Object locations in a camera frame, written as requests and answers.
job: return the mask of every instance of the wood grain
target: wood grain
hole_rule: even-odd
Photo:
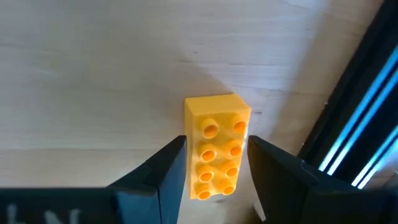
[[[107,185],[183,133],[189,96],[240,94],[297,154],[380,3],[1,1],[0,184]],[[242,223],[255,196],[244,158],[180,223]]]

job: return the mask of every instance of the blue stripe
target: blue stripe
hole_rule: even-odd
[[[359,189],[362,189],[365,187],[365,185],[369,182],[369,180],[372,178],[372,176],[384,165],[386,160],[390,157],[390,155],[398,150],[398,139],[394,141],[392,146],[388,149],[388,151],[385,153],[385,155],[380,159],[380,161],[373,167],[373,169],[367,174],[367,176],[361,181],[361,183],[358,185]]]
[[[355,132],[351,137],[348,139],[347,143],[345,144],[343,150],[340,152],[334,163],[331,165],[328,174],[333,175],[337,167],[340,165],[344,157],[347,155],[355,141],[361,135],[363,129],[368,125],[374,114],[377,112],[379,107],[383,104],[384,100],[387,98],[388,94],[391,92],[393,87],[398,82],[398,70],[394,72],[394,75],[387,83],[386,87],[381,91],[380,95],[377,96],[375,102],[370,107],[369,111],[365,114],[365,117],[361,120],[358,127],[355,129]]]
[[[342,132],[338,136],[337,140],[335,143],[332,145],[331,149],[329,150],[328,154],[322,161],[321,165],[319,166],[320,171],[324,171],[332,158],[335,156],[337,153],[337,150],[340,148],[341,144],[343,141],[347,138],[349,132],[352,130],[353,126],[357,122],[358,118],[361,116],[369,102],[372,100],[374,95],[376,94],[377,90],[380,88],[381,84],[383,81],[386,79],[390,71],[392,70],[394,64],[398,60],[398,47],[396,47],[387,60],[387,63],[384,65],[382,70],[380,71],[379,75],[376,77],[376,79],[373,81],[371,87],[369,90],[366,92],[364,98],[361,100],[357,108],[355,109],[355,112],[353,115],[350,117],[349,121],[347,122],[346,126],[343,128]]]
[[[353,183],[351,184],[352,186],[356,187],[359,184],[359,181],[362,180],[362,178],[365,176],[365,174],[369,171],[369,169],[373,166],[373,164],[376,162],[376,160],[380,157],[380,155],[386,150],[387,146],[390,145],[390,143],[395,140],[398,137],[398,125],[396,128],[388,135],[387,139],[383,142],[381,147],[377,150],[375,155],[372,156],[372,158],[369,160],[369,162],[366,164],[366,166],[362,169],[362,171],[356,176],[354,179]]]

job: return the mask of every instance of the lego brick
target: lego brick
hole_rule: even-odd
[[[235,94],[185,99],[191,199],[235,191],[250,112]]]

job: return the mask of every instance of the black metal frame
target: black metal frame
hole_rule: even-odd
[[[368,104],[365,104],[363,112],[358,113],[358,106],[367,96],[369,88],[380,77],[382,69],[386,68],[386,63],[392,62],[391,58],[396,53],[397,46],[398,1],[388,0],[382,4],[373,23],[369,26],[357,52],[342,74],[328,104],[305,141],[298,155],[299,158],[314,167],[322,165],[325,171],[330,170],[329,174],[341,180],[349,183],[354,181],[398,124],[397,85],[392,87],[388,97],[371,117],[368,125],[363,127],[361,124],[368,118],[367,114],[372,110],[372,105],[377,103],[382,92],[394,82],[398,69],[396,61],[392,63],[392,69],[386,73],[386,78],[377,88],[376,94],[370,98]],[[353,127],[347,132],[345,138],[340,138],[344,128],[351,122],[350,119],[354,121]],[[358,133],[360,133],[359,137],[355,138],[354,136]],[[340,161],[338,158],[340,153],[345,154],[344,146],[347,146],[350,138],[355,139],[354,144],[333,172],[335,167],[331,169],[331,165]],[[323,163],[326,156],[331,155],[329,152],[332,149],[336,149],[336,153],[329,157],[329,163]],[[380,156],[376,159],[380,160],[386,152],[387,150],[380,152]]]

